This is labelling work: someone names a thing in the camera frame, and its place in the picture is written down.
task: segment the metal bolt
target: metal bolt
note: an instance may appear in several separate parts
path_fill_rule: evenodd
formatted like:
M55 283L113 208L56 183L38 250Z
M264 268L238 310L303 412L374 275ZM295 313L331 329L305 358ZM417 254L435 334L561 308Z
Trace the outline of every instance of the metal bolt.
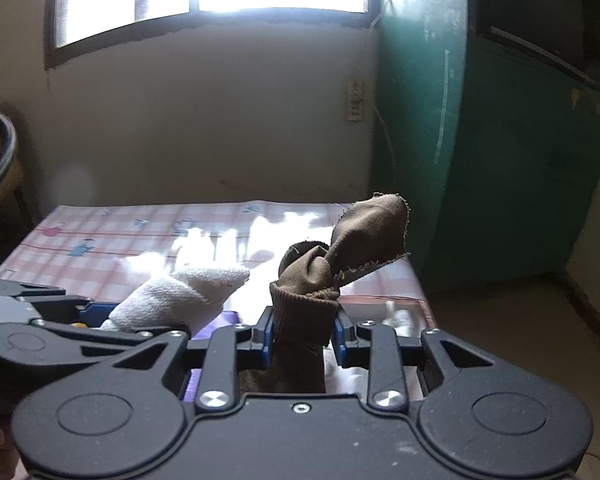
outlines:
M198 397L200 404L206 408L222 408L229 403L230 399L228 394L219 390L209 390Z
M374 402L382 408L396 408L404 403L404 395L395 390L387 390L375 394Z
M304 415L311 411L311 406L306 402L298 402L297 404L294 404L293 410L295 413L299 413L299 415Z

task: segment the white towel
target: white towel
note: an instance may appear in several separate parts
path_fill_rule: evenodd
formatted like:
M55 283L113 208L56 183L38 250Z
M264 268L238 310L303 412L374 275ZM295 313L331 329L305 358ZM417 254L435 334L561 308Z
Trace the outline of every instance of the white towel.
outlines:
M197 334L221 312L229 296L249 279L244 267L186 267L149 279L120 303L103 330L183 324Z

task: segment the baseboard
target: baseboard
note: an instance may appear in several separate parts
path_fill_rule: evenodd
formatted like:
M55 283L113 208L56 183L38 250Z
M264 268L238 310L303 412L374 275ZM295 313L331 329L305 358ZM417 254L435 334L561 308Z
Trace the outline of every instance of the baseboard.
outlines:
M553 277L567 290L570 303L587 326L600 338L600 312L589 301L584 290L565 271L552 274Z

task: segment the purple cloth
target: purple cloth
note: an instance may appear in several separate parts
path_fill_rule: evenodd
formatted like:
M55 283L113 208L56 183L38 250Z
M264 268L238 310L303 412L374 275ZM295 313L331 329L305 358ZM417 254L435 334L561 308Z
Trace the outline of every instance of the purple cloth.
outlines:
M216 328L221 326L233 325L240 323L240 317L237 312L233 310L223 310L220 316L216 317L211 323L205 326L200 332L198 332L191 339L209 339L212 332ZM186 402L193 402L196 397L196 390L198 389L198 381L200 380L200 369L196 368L191 371L191 378L189 384L187 384L187 391L184 394L184 400Z

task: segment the white strip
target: white strip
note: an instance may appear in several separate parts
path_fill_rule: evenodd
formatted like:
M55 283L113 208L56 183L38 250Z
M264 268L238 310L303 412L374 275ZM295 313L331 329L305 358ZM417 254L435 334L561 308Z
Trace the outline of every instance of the white strip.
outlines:
M438 143L436 144L436 154L433 156L433 163L437 164L440 159L440 150L442 150L442 139L445 136L446 120L446 101L449 96L449 51L445 50L445 85L442 90L442 111L440 112L440 130L438 132Z
M581 72L573 65L570 65L566 61L560 59L558 56L554 56L554 54L552 54L551 52L545 50L544 48L542 48L540 46L537 46L536 44L531 43L530 41L523 40L522 38L519 38L518 36L511 34L510 32L507 32L506 30L501 30L497 27L491 27L491 33L495 34L496 36L500 36L501 38L505 38L506 40L513 41L514 43L525 46L529 50L533 50L534 52L537 52L538 54L545 56L546 58L550 59L551 61L562 65L563 67L570 70L574 74L577 74L584 80L595 83L595 81L592 78L590 78L587 74L585 74L584 72Z

